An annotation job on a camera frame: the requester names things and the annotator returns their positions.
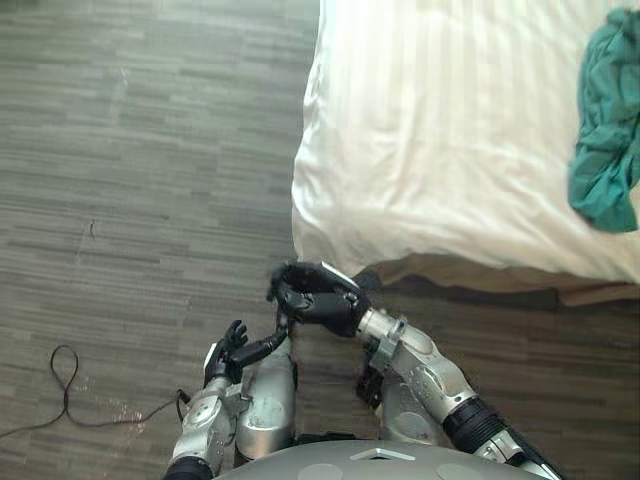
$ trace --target teal cloth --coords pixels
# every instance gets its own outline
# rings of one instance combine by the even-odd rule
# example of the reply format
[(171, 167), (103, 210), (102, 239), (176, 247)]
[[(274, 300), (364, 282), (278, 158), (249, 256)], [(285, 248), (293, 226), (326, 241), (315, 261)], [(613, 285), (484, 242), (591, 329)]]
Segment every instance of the teal cloth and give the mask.
[(595, 228), (634, 231), (638, 223), (629, 193), (640, 179), (640, 11), (611, 11), (591, 37), (578, 109), (569, 202)]

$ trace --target white bedsheet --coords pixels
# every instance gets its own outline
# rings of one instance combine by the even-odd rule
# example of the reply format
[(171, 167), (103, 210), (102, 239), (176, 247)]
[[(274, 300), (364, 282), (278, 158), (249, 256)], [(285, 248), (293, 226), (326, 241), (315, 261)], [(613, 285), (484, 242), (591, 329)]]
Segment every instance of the white bedsheet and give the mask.
[[(411, 253), (640, 283), (640, 235), (567, 202), (600, 0), (322, 0), (295, 160), (302, 259)], [(634, 190), (640, 212), (640, 192)]]

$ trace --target black cable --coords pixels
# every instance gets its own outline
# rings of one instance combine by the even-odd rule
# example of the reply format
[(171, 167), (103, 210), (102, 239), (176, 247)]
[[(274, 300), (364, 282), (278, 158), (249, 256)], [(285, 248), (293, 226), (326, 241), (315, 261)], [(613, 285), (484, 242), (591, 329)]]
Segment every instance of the black cable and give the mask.
[[(68, 350), (69, 352), (71, 352), (71, 355), (73, 355), (73, 360), (75, 362), (75, 365), (74, 365), (74, 368), (73, 368), (73, 373), (71, 374), (71, 377), (69, 378), (69, 381), (66, 382), (66, 383), (65, 383), (64, 378), (62, 378), (62, 376), (56, 371), (56, 367), (54, 365), (55, 358), (56, 358), (56, 356), (58, 355), (58, 353), (61, 350)], [(64, 345), (64, 344), (63, 345), (58, 345), (53, 350), (53, 352), (51, 352), (51, 357), (49, 357), (49, 370), (51, 371), (51, 374), (54, 376), (54, 378), (56, 379), (56, 382), (58, 382), (58, 385), (60, 386), (60, 388), (63, 391), (62, 410), (60, 410), (60, 413), (58, 413), (58, 415), (56, 415), (54, 418), (52, 418), (51, 420), (49, 420), (47, 422), (38, 423), (38, 424), (35, 424), (35, 425), (29, 425), (29, 426), (26, 426), (26, 427), (18, 427), (18, 428), (14, 428), (12, 430), (8, 430), (8, 431), (0, 434), (0, 438), (5, 438), (5, 437), (8, 437), (9, 435), (13, 435), (13, 434), (18, 433), (18, 432), (26, 432), (26, 431), (31, 431), (31, 430), (40, 430), (42, 428), (50, 427), (51, 425), (53, 425), (54, 423), (59, 421), (64, 416), (66, 416), (69, 419), (69, 421), (71, 421), (71, 423), (73, 423), (74, 425), (77, 425), (78, 427), (83, 427), (83, 428), (102, 428), (102, 427), (112, 427), (112, 426), (116, 426), (116, 425), (138, 425), (140, 423), (144, 423), (147, 420), (151, 419), (158, 412), (164, 410), (165, 408), (167, 408), (169, 405), (173, 404), (174, 402), (175, 402), (175, 405), (176, 405), (178, 418), (182, 422), (183, 415), (182, 415), (182, 411), (180, 410), (180, 402), (183, 402), (183, 403), (187, 404), (191, 400), (189, 395), (187, 393), (185, 393), (183, 390), (177, 390), (174, 398), (172, 398), (171, 400), (163, 403), (159, 407), (153, 409), (151, 412), (149, 412), (147, 415), (145, 415), (144, 417), (141, 417), (141, 418), (125, 418), (123, 420), (110, 420), (108, 422), (99, 422), (99, 423), (90, 423), (90, 422), (85, 422), (83, 420), (78, 420), (77, 418), (75, 418), (71, 414), (71, 411), (69, 410), (69, 405), (70, 405), (70, 403), (69, 403), (69, 390), (71, 389), (71, 385), (73, 384), (73, 381), (76, 379), (76, 375), (78, 374), (79, 367), (80, 367), (80, 360), (78, 358), (78, 354), (76, 353), (76, 351), (72, 347), (70, 347), (69, 345)]]

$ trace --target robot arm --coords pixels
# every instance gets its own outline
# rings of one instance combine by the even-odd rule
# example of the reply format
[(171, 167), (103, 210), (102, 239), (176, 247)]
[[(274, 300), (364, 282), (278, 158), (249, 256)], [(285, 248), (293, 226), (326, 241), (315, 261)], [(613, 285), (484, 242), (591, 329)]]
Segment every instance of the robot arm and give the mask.
[(372, 406), (379, 403), (376, 388), (382, 375), (392, 369), (459, 450), (561, 480), (550, 463), (479, 398), (460, 368), (427, 334), (403, 317), (372, 308), (345, 275), (325, 264), (285, 265), (274, 274), (268, 298), (275, 298), (292, 320), (323, 324), (365, 344), (368, 365), (358, 393)]
[(238, 416), (251, 401), (242, 395), (242, 369), (270, 355), (287, 337), (286, 326), (278, 323), (273, 335), (246, 345), (246, 331), (235, 320), (211, 345), (204, 362), (204, 387), (189, 403), (163, 480), (211, 480), (220, 472), (224, 447), (233, 441)]

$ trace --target laminate floor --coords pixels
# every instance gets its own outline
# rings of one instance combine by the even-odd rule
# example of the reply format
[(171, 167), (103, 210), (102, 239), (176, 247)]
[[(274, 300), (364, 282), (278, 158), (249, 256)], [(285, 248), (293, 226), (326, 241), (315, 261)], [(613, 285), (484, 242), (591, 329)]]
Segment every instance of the laminate floor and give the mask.
[[(59, 343), (80, 355), (72, 409), (96, 421), (196, 389), (231, 320), (269, 331), (317, 15), (313, 0), (0, 0), (0, 431), (58, 411)], [(420, 280), (376, 298), (569, 478), (637, 478), (637, 305), (497, 306)], [(299, 430), (374, 436), (358, 347), (309, 327), (296, 355)], [(171, 408), (61, 421), (0, 440), (0, 477), (156, 479), (178, 432)]]

